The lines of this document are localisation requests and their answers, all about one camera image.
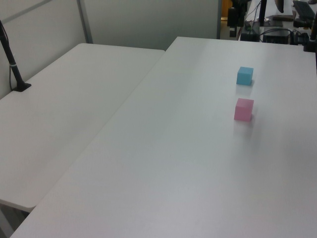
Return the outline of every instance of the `blue cube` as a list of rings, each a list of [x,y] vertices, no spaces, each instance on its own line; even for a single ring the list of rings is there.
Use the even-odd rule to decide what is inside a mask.
[[[238,71],[237,84],[251,85],[253,68],[240,67]]]

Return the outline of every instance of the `cable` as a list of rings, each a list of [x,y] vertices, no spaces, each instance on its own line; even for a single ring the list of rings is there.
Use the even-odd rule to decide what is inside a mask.
[[[293,34],[293,32],[292,32],[290,29],[279,28],[279,29],[270,29],[270,30],[264,31],[264,32],[263,32],[262,34],[260,34],[259,36],[265,35],[265,34],[267,34],[267,33],[275,32],[275,31],[289,31],[291,34]]]
[[[11,91],[13,91],[12,86],[11,86],[11,66],[10,65],[9,65],[9,85],[10,85]]]
[[[4,26],[3,26],[3,25],[1,25],[1,27],[2,27],[3,32],[4,32],[4,34],[5,34],[6,41],[8,41],[8,44],[9,44],[9,38],[8,38],[8,35],[7,35],[6,31],[5,31],[5,28],[4,28]]]
[[[253,25],[254,25],[254,22],[256,21],[256,17],[257,17],[257,11],[258,11],[258,8],[260,6],[262,1],[259,2],[259,4],[257,5],[257,8],[256,8],[256,14],[254,14],[254,19],[253,19],[253,23],[252,23],[252,30],[253,30]]]
[[[256,9],[257,9],[257,7],[258,6],[256,6],[254,9],[253,9],[253,11],[251,11],[247,16],[246,16],[246,19],[248,18],[248,16],[252,13],[252,12],[254,12]]]

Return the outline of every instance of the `white table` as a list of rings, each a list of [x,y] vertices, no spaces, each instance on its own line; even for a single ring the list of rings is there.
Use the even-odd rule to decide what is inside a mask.
[[[164,51],[80,44],[0,100],[0,203],[31,211]]]
[[[314,54],[177,38],[12,238],[315,238],[316,171]]]

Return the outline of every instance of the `cubicle partition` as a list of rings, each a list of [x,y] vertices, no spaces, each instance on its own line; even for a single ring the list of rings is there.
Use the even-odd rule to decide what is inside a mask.
[[[24,81],[86,42],[79,1],[2,0],[0,4],[0,19]],[[0,47],[0,98],[9,92],[9,64]]]
[[[221,0],[81,0],[95,44],[167,50],[177,36],[220,38]]]

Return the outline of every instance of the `pink cube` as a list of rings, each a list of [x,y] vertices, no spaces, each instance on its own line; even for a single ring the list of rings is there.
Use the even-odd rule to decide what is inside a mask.
[[[234,113],[235,120],[251,121],[254,100],[239,98]]]

